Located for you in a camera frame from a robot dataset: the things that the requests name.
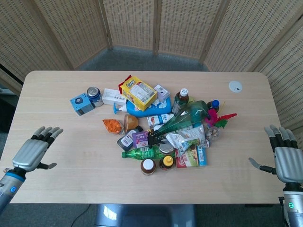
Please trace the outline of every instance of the pile of objects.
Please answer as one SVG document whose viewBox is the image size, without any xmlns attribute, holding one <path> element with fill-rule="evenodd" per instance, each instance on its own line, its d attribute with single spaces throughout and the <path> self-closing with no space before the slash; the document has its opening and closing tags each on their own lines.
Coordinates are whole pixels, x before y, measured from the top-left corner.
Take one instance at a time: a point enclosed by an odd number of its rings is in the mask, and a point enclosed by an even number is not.
<svg viewBox="0 0 303 227">
<path fill-rule="evenodd" d="M 237 114 L 218 117 L 219 101 L 194 101 L 186 88 L 175 95 L 173 106 L 170 92 L 157 85 L 150 87 L 140 79 L 129 76 L 118 86 L 105 88 L 103 96 L 90 87 L 71 99 L 74 110 L 83 115 L 103 104 L 112 105 L 114 113 L 128 112 L 122 124 L 116 119 L 104 119 L 108 132 L 124 136 L 117 143 L 124 150 L 122 158 L 142 160 L 141 170 L 151 175 L 157 161 L 162 170 L 207 165 L 205 149 L 219 137 L 220 127 Z M 147 117 L 149 129 L 139 126 L 138 118 Z"/>
</svg>

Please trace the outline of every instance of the blue package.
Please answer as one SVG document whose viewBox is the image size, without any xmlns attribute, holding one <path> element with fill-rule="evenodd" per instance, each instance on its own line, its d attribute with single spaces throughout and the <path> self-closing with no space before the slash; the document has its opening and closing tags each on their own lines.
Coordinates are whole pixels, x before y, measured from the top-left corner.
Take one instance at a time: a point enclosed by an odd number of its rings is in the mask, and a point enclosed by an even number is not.
<svg viewBox="0 0 303 227">
<path fill-rule="evenodd" d="M 197 146 L 196 149 L 197 149 L 199 166 L 206 166 L 207 165 L 207 159 L 206 159 L 205 148 L 203 148 L 202 146 Z"/>
<path fill-rule="evenodd" d="M 70 100 L 72 107 L 77 112 L 79 116 L 94 109 L 93 104 L 90 102 L 86 93 L 83 93 L 77 97 Z"/>
</svg>

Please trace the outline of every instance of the purple packet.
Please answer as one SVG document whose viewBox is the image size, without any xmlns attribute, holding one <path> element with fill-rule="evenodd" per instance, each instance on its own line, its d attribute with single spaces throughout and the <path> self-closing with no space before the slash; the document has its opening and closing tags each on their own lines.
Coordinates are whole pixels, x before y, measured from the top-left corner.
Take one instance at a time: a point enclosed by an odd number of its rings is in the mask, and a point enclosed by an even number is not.
<svg viewBox="0 0 303 227">
<path fill-rule="evenodd" d="M 147 131 L 140 131 L 133 133 L 133 146 L 135 148 L 147 147 L 148 146 L 147 136 L 148 136 Z"/>
</svg>

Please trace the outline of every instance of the gray carpet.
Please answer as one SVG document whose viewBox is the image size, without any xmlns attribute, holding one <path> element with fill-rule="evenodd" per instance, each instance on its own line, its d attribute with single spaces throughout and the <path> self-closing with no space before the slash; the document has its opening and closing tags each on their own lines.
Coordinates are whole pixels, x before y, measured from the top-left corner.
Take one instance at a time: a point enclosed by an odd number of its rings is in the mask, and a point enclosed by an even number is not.
<svg viewBox="0 0 303 227">
<path fill-rule="evenodd" d="M 207 71 L 195 60 L 166 54 L 153 56 L 149 51 L 126 48 L 104 51 L 82 65 L 79 70 Z M 6 136 L 0 134 L 0 153 Z M 0 216 L 0 227 L 68 227 L 87 206 L 87 204 L 10 204 Z M 92 205 L 77 220 L 74 227 L 91 227 L 96 208 L 96 205 Z M 241 204 L 197 205 L 196 218 L 198 227 L 282 226 L 279 205 L 264 208 L 246 208 Z M 140 225 L 136 222 L 136 225 L 131 226 L 146 227 L 146 223 Z M 149 222 L 149 226 L 161 225 Z"/>
</svg>

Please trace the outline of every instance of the green glass bottle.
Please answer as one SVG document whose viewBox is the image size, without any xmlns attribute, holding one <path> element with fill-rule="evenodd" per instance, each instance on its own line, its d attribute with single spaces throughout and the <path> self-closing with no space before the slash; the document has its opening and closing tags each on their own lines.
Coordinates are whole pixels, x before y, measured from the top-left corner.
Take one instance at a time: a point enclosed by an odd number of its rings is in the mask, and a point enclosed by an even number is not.
<svg viewBox="0 0 303 227">
<path fill-rule="evenodd" d="M 151 159 L 161 159 L 165 155 L 163 155 L 158 146 L 154 145 L 152 148 L 144 147 L 144 148 L 136 148 L 132 149 L 130 151 L 123 151 L 122 152 L 122 158 L 134 158 L 137 160 L 143 160 L 145 158 L 151 158 Z"/>
</svg>

